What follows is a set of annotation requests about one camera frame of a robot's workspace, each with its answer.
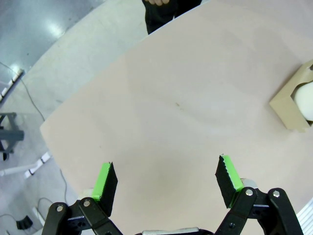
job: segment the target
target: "metal stand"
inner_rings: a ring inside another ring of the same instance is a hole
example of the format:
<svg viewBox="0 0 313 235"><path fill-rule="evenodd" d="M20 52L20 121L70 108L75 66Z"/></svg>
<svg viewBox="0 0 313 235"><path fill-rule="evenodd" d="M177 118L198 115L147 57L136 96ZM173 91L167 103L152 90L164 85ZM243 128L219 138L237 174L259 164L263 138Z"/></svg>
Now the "metal stand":
<svg viewBox="0 0 313 235"><path fill-rule="evenodd" d="M4 130L4 127L1 126L5 117L9 119L11 130ZM13 147L17 141L24 140L24 131L18 129L14 122L15 117L16 113L0 113L0 152L3 153L4 161L9 158L10 153L13 153ZM6 148L4 148L2 141L7 142Z"/></svg>

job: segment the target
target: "bolt head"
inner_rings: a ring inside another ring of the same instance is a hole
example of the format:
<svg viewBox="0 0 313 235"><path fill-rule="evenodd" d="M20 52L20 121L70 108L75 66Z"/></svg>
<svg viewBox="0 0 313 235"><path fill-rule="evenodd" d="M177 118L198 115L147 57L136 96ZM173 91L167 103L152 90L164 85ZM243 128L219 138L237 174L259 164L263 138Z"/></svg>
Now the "bolt head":
<svg viewBox="0 0 313 235"><path fill-rule="evenodd" d="M276 191L276 190L275 190L275 191L273 192L273 196L274 196L274 197L279 197L279 195L280 195L280 194L279 194L279 191Z"/></svg>
<svg viewBox="0 0 313 235"><path fill-rule="evenodd" d="M85 202L84 202L84 207L88 207L90 205L90 201L89 200L86 200Z"/></svg>
<svg viewBox="0 0 313 235"><path fill-rule="evenodd" d="M250 190L250 189L247 189L247 190L246 190L246 195L252 196L252 195L253 195L253 191Z"/></svg>
<svg viewBox="0 0 313 235"><path fill-rule="evenodd" d="M63 206L58 206L57 207L57 212L60 212L60 211L62 211L63 210Z"/></svg>

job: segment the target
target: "concrete floor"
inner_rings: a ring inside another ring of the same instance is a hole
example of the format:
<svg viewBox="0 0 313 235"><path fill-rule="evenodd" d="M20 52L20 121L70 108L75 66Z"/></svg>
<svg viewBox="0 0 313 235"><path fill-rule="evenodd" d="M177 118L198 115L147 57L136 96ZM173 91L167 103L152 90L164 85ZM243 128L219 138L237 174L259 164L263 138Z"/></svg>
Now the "concrete floor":
<svg viewBox="0 0 313 235"><path fill-rule="evenodd" d="M0 1L0 92L10 87L11 70L28 72L69 28L104 1Z"/></svg>
<svg viewBox="0 0 313 235"><path fill-rule="evenodd" d="M146 36L141 0L106 0L63 35L22 80L47 118L63 101ZM8 161L1 162L0 169L31 164L48 151L39 130L44 120L21 82L1 112L18 113L17 123L25 131L25 140L17 145ZM27 180L22 174L10 175L1 177L0 185L0 215L8 213L16 220L28 215L34 221L34 228L26 231L27 234L41 228L31 211L41 197L53 202L65 201L65 183L53 159ZM72 204L77 193L67 186L67 202ZM49 205L48 201L41 201L39 210L44 217ZM24 234L17 231L15 221L8 216L0 218L0 234L5 230L12 235Z"/></svg>

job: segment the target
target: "cardboard box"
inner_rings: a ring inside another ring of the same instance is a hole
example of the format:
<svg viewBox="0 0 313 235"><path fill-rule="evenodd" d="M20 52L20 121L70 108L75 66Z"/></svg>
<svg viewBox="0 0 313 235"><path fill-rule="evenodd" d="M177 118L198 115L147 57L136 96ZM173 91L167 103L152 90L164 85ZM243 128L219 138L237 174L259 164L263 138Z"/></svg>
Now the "cardboard box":
<svg viewBox="0 0 313 235"><path fill-rule="evenodd" d="M269 105L280 117L287 129L305 132L312 126L312 121L307 121L301 114L293 100L293 95L300 86L313 81L313 60L303 64L292 76L287 84L269 102Z"/></svg>

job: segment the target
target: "white cylinder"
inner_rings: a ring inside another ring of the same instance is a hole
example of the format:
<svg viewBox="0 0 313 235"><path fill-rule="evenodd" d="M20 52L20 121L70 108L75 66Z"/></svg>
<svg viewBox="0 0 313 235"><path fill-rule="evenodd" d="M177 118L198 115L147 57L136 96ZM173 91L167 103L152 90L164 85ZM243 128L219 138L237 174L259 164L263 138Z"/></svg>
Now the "white cylinder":
<svg viewBox="0 0 313 235"><path fill-rule="evenodd" d="M296 91L294 102L304 118L313 121L313 82L303 85Z"/></svg>

